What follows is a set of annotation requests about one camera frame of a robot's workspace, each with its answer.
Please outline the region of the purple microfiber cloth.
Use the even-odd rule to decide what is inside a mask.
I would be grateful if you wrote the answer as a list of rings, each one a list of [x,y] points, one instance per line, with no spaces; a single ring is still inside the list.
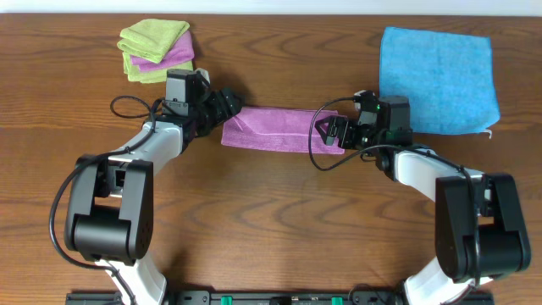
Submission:
[[[244,107],[224,123],[221,144],[270,152],[342,155],[343,148],[336,143],[326,146],[310,127],[313,117],[336,114],[335,110]]]

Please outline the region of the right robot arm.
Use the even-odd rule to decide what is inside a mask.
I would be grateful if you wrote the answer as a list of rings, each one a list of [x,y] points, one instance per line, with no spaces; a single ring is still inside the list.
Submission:
[[[469,169],[414,142],[406,97],[359,91],[349,100],[358,112],[355,119],[314,114],[310,132],[353,157],[372,157],[389,179],[435,204],[435,258],[378,302],[493,303],[480,287],[524,271],[532,257],[513,177]]]

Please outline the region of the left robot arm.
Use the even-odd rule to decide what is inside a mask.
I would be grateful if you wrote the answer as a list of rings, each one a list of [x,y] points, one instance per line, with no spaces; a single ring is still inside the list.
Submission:
[[[167,280],[148,252],[154,177],[193,139],[207,136],[244,105],[229,88],[146,104],[136,136],[112,152],[81,156],[60,186],[55,204],[64,191],[70,194],[65,246],[58,252],[78,252],[81,268],[105,271],[119,289],[117,304],[163,303]]]

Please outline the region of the bottom folded green cloth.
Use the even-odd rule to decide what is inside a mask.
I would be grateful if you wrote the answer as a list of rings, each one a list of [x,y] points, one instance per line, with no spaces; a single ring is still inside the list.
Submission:
[[[124,73],[127,75],[128,81],[144,84],[166,81],[168,68],[150,72],[140,72],[139,69],[131,63],[130,55],[128,53],[122,53],[122,55],[124,60]]]

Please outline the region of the folded green cloth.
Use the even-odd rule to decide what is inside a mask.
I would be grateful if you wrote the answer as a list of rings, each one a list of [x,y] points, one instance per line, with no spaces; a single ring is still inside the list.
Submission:
[[[144,19],[120,32],[117,47],[124,53],[157,64],[189,28],[186,21]]]
[[[130,55],[128,53],[122,53],[122,55],[124,60],[124,73],[127,75],[128,81],[144,84],[166,81],[168,68],[150,72],[140,72],[139,69],[131,63]]]

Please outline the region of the top folded green cloth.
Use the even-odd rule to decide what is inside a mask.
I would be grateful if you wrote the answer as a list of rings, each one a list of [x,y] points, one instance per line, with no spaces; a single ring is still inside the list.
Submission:
[[[117,47],[124,53],[157,64],[189,28],[186,21],[144,19],[120,32]]]

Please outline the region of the blue microfiber cloth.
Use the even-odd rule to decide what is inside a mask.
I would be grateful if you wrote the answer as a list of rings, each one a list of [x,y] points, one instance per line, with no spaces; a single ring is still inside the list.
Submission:
[[[488,37],[386,28],[379,93],[409,99],[417,133],[482,133],[501,118]]]

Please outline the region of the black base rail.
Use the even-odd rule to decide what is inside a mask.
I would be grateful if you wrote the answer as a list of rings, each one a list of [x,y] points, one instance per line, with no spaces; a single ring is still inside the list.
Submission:
[[[162,304],[166,305],[377,305],[407,304],[391,291],[354,291],[340,293],[219,293],[209,291],[178,291],[169,293]],[[66,305],[121,304],[120,292],[69,293]],[[473,293],[457,304],[494,305],[490,293]]]

